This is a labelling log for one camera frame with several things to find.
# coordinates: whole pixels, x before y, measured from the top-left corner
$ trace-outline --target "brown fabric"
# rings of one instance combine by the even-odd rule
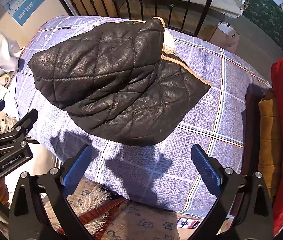
[[[110,194],[102,188],[100,184],[83,178],[78,184],[74,194],[68,196],[67,200],[75,214],[80,217],[81,215],[108,203],[110,201]],[[45,204],[45,210],[53,228],[58,230],[60,228],[60,223],[57,220],[49,201]],[[106,221],[107,214],[102,213],[99,216],[95,216],[84,225],[85,228],[95,236],[98,232],[103,230],[103,225]]]
[[[267,90],[265,97],[259,102],[259,110],[261,126],[258,171],[262,173],[272,199],[280,184],[283,139],[277,102],[271,89]]]
[[[96,240],[179,240],[177,213],[124,198],[110,200],[109,193],[101,188],[100,184],[83,178],[75,193],[67,197],[79,220]],[[45,209],[53,228],[63,233],[49,202]]]

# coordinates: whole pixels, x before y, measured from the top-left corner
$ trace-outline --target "fur trim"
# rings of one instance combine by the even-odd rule
[[[9,239],[8,237],[8,225],[4,224],[3,222],[0,221],[0,231],[3,233],[3,235]]]
[[[79,217],[82,214],[85,214],[93,210],[94,208],[97,208],[107,203],[110,200],[110,195],[106,190],[103,190],[100,187],[94,187],[94,189],[91,191],[89,195],[80,196],[80,198],[74,198],[73,196],[69,196],[67,200],[70,202],[70,206],[74,210],[75,214]],[[57,217],[50,203],[48,203],[45,206],[45,209],[46,209],[47,215],[49,217],[49,220],[54,230],[57,230],[58,228],[60,228],[60,223],[57,220]],[[107,220],[107,213],[88,222],[85,225],[85,228],[92,235],[94,235],[102,230],[102,226],[106,222],[106,220]]]
[[[163,51],[165,53],[174,53],[176,50],[175,40],[170,32],[165,29],[164,31],[164,43],[163,43]]]

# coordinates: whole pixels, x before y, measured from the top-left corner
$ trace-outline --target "beige trim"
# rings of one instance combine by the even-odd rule
[[[174,53],[172,53],[171,51],[168,51],[168,50],[166,50],[166,49],[162,49],[162,51],[163,52],[165,52],[166,54],[174,54]]]
[[[155,17],[153,17],[152,19],[154,19],[154,18],[159,19],[159,20],[161,21],[161,23],[162,23],[164,29],[166,28],[165,22],[164,22],[164,20],[163,20],[162,18],[160,18],[160,17],[158,17],[158,16],[155,16]]]
[[[185,65],[183,62],[180,62],[174,58],[170,58],[170,57],[166,57],[163,53],[162,53],[162,56],[161,56],[162,59],[164,60],[168,60],[170,62],[174,62],[176,64],[179,64],[181,65],[183,68],[185,68],[186,70],[189,71],[189,73],[191,73],[194,77],[198,78],[199,80],[201,80],[204,84],[207,84],[209,86],[212,86],[212,84],[210,82],[207,82],[205,80],[203,80],[201,77],[197,76],[187,65]]]
[[[132,22],[140,22],[140,23],[145,23],[146,21],[142,21],[142,20],[131,20]]]

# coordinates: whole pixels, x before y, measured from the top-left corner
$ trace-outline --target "paper bag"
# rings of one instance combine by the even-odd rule
[[[219,22],[209,42],[231,53],[235,53],[239,39],[239,33],[229,23]]]

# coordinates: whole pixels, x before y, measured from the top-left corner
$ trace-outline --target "floor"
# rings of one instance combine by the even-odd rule
[[[154,16],[153,4],[152,0],[144,0],[144,20],[148,20]],[[182,8],[183,5],[179,4],[179,1],[174,1],[174,4],[175,7],[172,11],[170,26],[180,28],[183,22],[185,9]],[[138,0],[129,0],[129,6],[132,19],[141,19],[140,3]],[[184,25],[185,31],[192,33],[195,31],[202,10],[202,6],[191,4]],[[129,19],[127,4],[125,2],[121,5],[120,12],[123,18]],[[169,7],[159,4],[157,15],[162,17],[167,25]],[[235,54],[251,64],[264,78],[271,82],[271,65],[279,58],[283,57],[281,48],[272,38],[257,25],[249,21],[245,16],[229,18],[212,9],[209,10],[198,37],[205,40],[219,21],[229,22],[234,29],[240,33],[240,40]]]

